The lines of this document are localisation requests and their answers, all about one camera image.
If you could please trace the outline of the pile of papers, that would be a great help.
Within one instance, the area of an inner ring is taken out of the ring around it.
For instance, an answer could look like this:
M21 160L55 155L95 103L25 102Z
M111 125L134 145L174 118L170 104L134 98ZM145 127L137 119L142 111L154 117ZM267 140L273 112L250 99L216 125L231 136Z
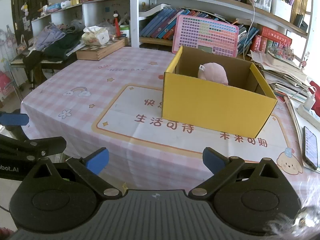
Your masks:
M287 96L296 102L304 103L315 93L306 79L306 75L298 68L279 61L271 53L263 54L250 51L252 61L262 71L267 83L277 95Z

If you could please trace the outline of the pink plush toy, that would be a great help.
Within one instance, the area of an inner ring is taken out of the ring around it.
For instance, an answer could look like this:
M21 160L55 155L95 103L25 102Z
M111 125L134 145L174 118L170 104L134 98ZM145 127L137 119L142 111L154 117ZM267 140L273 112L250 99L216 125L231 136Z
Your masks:
M205 63L199 66L197 77L202 80L228 85L228 78L223 66L217 63Z

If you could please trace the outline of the row of blue books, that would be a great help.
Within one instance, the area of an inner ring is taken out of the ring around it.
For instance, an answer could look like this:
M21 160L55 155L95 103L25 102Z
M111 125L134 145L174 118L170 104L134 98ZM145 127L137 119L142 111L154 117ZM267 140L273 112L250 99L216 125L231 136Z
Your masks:
M140 37L173 40L178 15L195 16L200 12L187 8L163 8L152 16L146 26L139 31Z

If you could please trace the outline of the yellow cardboard box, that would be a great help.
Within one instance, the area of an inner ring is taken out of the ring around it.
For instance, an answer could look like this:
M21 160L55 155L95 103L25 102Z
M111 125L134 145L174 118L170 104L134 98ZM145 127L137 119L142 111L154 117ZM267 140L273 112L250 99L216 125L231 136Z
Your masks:
M198 78L200 65L217 63L228 84ZM164 72L162 118L255 138L277 97L254 63L182 46Z

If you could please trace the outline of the white bookshelf frame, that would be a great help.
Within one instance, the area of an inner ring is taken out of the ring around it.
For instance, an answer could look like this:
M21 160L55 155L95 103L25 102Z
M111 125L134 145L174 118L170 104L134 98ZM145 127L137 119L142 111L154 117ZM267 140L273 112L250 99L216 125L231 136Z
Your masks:
M311 31L303 31L294 24L259 8L241 3L236 0L93 0L72 5L42 16L31 22L33 35L37 36L49 23L55 25L70 24L72 20L82 20L85 26L98 25L108 18L113 17L113 12L118 11L121 16L130 18L130 34L133 47L138 47L143 42L152 42L151 38L139 36L139 25L145 20L143 11L165 3L176 8L190 8L211 12L231 20L239 19L251 25L264 25L281 33L294 33L301 37L299 44L304 50L311 40Z

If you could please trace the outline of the red books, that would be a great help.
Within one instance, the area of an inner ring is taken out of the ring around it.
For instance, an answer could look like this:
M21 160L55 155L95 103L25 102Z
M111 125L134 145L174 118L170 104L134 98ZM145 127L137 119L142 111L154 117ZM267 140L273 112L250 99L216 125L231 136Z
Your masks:
M259 51L266 54L271 48L291 47L292 39L288 36L265 26L260 26L258 30L253 37L250 51Z

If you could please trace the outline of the wooden chess board box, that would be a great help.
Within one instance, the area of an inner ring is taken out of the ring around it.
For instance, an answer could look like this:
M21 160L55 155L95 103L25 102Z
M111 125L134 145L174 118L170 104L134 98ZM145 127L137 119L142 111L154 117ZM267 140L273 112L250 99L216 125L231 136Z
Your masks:
M78 60L99 61L127 44L127 37L115 38L103 45L84 46L76 51L76 57Z

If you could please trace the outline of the pink checkered tablecloth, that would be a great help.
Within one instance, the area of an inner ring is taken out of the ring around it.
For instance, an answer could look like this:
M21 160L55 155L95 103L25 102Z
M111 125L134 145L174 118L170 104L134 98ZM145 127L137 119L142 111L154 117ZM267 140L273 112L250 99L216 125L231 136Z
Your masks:
M206 147L245 161L269 157L302 200L319 203L319 173L303 166L284 103L255 139L162 119L163 74L172 57L124 47L98 62L76 61L22 101L30 119L25 134L62 136L71 157L107 148L101 175L120 189L191 190L212 175L202 162Z

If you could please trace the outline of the floral tissue pack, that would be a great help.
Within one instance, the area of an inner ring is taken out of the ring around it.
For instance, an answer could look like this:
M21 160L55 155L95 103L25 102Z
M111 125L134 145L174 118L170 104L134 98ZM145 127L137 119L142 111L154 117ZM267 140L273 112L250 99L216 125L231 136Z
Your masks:
M91 26L83 30L81 39L88 46L100 46L106 44L110 40L108 29L105 27Z

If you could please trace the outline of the pink learning tablet board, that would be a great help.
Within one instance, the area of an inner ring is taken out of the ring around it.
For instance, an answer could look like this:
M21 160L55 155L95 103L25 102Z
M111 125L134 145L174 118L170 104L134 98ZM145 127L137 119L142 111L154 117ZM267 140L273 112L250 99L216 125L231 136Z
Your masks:
M180 15L177 17L172 53L181 46L197 48L207 53L236 57L239 28L225 22L203 17Z

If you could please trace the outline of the red toy bottle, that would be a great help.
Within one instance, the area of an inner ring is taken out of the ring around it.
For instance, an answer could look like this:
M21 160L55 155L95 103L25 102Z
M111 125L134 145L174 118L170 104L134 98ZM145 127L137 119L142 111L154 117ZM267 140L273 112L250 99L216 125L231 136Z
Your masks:
M117 11L113 12L113 17L114 17L114 26L116 29L116 37L120 37L120 26L119 26L119 14Z

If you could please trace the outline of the white power strip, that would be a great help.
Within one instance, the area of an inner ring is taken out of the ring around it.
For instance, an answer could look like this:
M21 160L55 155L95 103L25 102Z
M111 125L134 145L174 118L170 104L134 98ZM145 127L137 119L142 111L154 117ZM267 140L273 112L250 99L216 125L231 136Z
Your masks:
M302 104L297 108L298 114L320 131L320 118L313 110L307 110Z

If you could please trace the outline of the white green-lid jar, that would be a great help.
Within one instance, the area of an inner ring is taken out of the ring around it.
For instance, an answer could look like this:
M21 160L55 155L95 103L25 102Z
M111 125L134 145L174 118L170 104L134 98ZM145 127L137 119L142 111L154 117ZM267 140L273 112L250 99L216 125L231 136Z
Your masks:
M120 36L130 38L130 26L120 25Z

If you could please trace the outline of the smartphone on table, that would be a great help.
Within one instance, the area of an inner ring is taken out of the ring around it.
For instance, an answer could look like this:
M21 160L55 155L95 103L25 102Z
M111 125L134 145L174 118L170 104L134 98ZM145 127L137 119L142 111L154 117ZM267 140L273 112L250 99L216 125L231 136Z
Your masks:
M303 160L312 170L317 170L317 137L306 126L303 127Z

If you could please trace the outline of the pile of clothes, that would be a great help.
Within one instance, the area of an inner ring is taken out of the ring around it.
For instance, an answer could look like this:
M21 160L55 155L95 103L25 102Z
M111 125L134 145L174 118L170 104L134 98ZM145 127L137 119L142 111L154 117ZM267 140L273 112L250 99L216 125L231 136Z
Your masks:
M23 57L26 73L32 72L38 85L46 81L41 61L65 61L70 52L82 44L85 25L82 20L72 20L69 25L46 26L36 37L29 54Z

